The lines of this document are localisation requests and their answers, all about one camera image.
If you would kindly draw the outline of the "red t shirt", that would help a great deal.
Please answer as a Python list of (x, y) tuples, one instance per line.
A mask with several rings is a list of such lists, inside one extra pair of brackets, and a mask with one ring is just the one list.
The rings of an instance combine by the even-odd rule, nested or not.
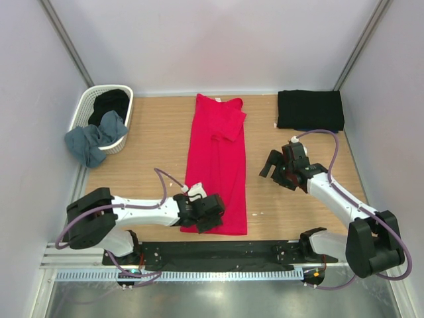
[(219, 194), (225, 205), (216, 235), (246, 235), (246, 147), (243, 100), (217, 101), (197, 94), (191, 125), (185, 184), (199, 182), (208, 194)]

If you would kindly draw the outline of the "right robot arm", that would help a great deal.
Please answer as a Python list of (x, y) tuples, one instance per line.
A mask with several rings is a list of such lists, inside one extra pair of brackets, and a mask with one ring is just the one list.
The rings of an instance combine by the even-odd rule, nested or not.
[(311, 231), (298, 246), (304, 261), (314, 262), (326, 254), (347, 261), (360, 278), (405, 262), (396, 216), (390, 211), (376, 211), (358, 200), (333, 179), (327, 168), (309, 161), (302, 143), (290, 142), (280, 151), (271, 150), (259, 174), (286, 189), (302, 189), (329, 208), (347, 228), (345, 236), (325, 229)]

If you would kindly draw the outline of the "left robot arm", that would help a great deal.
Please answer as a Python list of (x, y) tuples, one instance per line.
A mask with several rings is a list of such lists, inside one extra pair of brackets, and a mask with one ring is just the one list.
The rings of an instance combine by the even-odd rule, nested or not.
[(140, 257), (136, 235), (124, 231), (135, 225), (193, 226), (204, 233), (223, 224), (225, 204), (218, 194), (204, 191), (176, 194), (166, 199), (126, 199), (98, 188), (67, 206), (68, 230), (64, 235), (74, 250), (102, 248), (125, 264)]

